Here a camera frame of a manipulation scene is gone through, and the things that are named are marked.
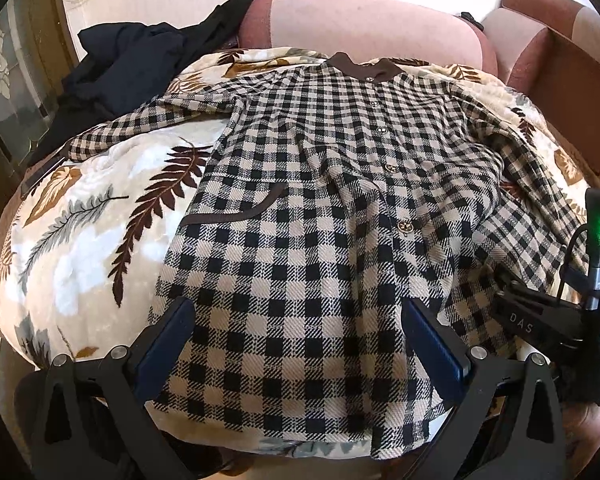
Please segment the blue gripper pad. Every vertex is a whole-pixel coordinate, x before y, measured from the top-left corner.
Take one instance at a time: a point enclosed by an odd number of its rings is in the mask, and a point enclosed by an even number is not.
[[[445,402],[460,402],[466,392],[464,385],[466,372],[440,332],[448,331],[449,337],[454,337],[461,343],[459,337],[451,333],[450,327],[440,325],[426,306],[420,309],[412,300],[402,302],[401,321],[407,345],[420,359],[438,395]],[[437,330],[433,327],[433,323],[438,325]],[[458,342],[455,342],[456,348],[459,347]]]
[[[191,301],[176,298],[156,325],[144,329],[157,334],[134,365],[134,395],[140,403],[153,400],[160,394],[195,324],[196,312]]]

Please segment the floral blanket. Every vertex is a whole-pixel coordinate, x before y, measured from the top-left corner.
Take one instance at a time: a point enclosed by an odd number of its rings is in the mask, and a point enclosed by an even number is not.
[[[194,91],[228,78],[324,59],[295,48],[209,54],[175,78],[168,92]],[[526,140],[586,221],[588,185],[583,174],[527,97],[471,67],[392,61],[413,75],[452,80],[470,92]],[[145,133],[120,139],[100,155],[66,162],[27,196],[11,221],[0,255],[0,331],[25,359],[47,367],[59,353],[75,360],[99,358],[136,338],[147,324],[171,239],[227,121],[228,117],[199,115],[177,126],[156,130],[149,125]],[[521,207],[533,209],[514,182],[503,179],[501,188]],[[350,458],[370,449],[365,442],[261,441],[151,413],[161,429],[200,444],[329,458]]]

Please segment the silver bolt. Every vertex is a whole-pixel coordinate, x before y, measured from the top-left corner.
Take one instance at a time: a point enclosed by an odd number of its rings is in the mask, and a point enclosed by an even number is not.
[[[531,360],[538,366],[543,366],[546,364],[546,361],[544,360],[544,356],[542,354],[539,354],[538,352],[533,352],[531,354]]]
[[[66,362],[66,354],[58,354],[54,357],[53,366],[62,366]]]
[[[473,348],[471,348],[471,355],[474,356],[476,359],[484,359],[485,357],[487,357],[487,351],[481,346],[474,346]]]
[[[111,357],[114,359],[122,359],[126,355],[126,347],[125,346],[116,346],[111,351]]]

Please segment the bed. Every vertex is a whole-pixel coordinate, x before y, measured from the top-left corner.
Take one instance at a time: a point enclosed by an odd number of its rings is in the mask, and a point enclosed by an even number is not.
[[[534,12],[547,2],[572,19],[539,21]],[[203,57],[168,92],[320,64],[339,50],[355,63],[390,58],[414,76],[461,86],[508,124],[584,222],[584,191],[600,187],[600,42],[582,44],[589,54],[576,43],[587,36],[583,28],[600,24],[588,15],[578,20],[582,6],[569,2],[502,0],[483,32],[461,18],[393,0],[255,0],[239,48]],[[16,193],[0,220],[0,336],[40,367],[58,353],[97,358],[131,343],[147,324],[162,261],[227,120],[199,115],[137,135],[60,167],[24,202]],[[520,198],[515,182],[501,188]],[[555,283],[546,287],[555,290]],[[572,440],[580,442],[571,456],[575,475],[599,447],[600,431],[587,433],[587,417],[570,409],[578,423],[566,424],[576,427]],[[370,453],[364,439],[266,438],[150,413],[161,429],[198,444],[294,457]]]

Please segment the gray fern leaf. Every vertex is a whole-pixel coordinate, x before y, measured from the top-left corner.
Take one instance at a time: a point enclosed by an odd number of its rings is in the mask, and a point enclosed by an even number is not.
[[[27,293],[27,281],[31,274],[31,269],[40,256],[61,244],[67,243],[72,233],[78,227],[96,222],[111,200],[128,198],[127,196],[111,196],[112,193],[113,186],[109,186],[104,193],[91,196],[86,203],[82,200],[70,202],[69,207],[56,218],[54,224],[33,246],[25,268],[20,275],[20,286],[25,294]]]

